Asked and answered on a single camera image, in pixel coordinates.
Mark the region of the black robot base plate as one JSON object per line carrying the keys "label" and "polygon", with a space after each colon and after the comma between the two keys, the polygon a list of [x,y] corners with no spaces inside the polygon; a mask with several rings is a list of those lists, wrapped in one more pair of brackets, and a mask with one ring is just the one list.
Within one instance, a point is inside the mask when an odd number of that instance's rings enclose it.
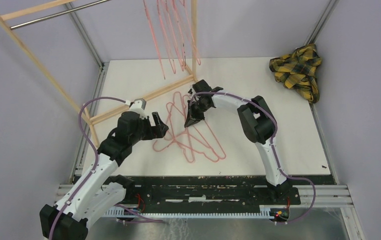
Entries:
{"label": "black robot base plate", "polygon": [[119,204],[145,214],[249,214],[260,206],[301,206],[302,188],[318,193],[331,175],[303,175],[273,187],[262,175],[130,176]]}

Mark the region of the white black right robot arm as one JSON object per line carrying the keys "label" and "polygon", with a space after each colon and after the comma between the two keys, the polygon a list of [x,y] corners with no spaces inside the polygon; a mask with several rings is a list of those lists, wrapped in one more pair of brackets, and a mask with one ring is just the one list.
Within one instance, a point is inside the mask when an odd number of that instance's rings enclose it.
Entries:
{"label": "white black right robot arm", "polygon": [[278,124],[265,99],[255,96],[246,99],[225,92],[222,87],[212,88],[205,80],[193,84],[187,102],[187,115],[184,127],[188,128],[205,119],[205,112],[213,108],[230,110],[238,115],[245,137],[255,144],[264,169],[267,198],[273,204],[282,203],[292,188],[282,168],[275,137]]}

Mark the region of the pink wire hanger with hook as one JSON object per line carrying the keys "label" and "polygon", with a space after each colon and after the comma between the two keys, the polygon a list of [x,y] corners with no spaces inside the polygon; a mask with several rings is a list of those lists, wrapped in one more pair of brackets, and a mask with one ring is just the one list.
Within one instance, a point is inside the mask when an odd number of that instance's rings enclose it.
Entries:
{"label": "pink wire hanger with hook", "polygon": [[164,138],[157,139],[152,145],[152,149],[155,152],[162,152],[167,149],[179,148],[182,151],[191,150],[190,141],[187,138],[184,138],[184,135],[171,135],[167,134]]}

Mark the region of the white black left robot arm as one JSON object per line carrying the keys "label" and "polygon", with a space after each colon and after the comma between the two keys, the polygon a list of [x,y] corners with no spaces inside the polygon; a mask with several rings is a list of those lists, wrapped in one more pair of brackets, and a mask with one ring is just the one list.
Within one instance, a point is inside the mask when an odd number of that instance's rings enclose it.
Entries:
{"label": "white black left robot arm", "polygon": [[96,150],[96,159],[67,194],[53,206],[44,205],[39,213],[42,235],[49,240],[84,240],[91,227],[115,204],[131,203],[136,197],[133,181],[117,175],[102,191],[109,179],[140,141],[162,139],[169,127],[158,112],[148,116],[125,111],[117,126]]}

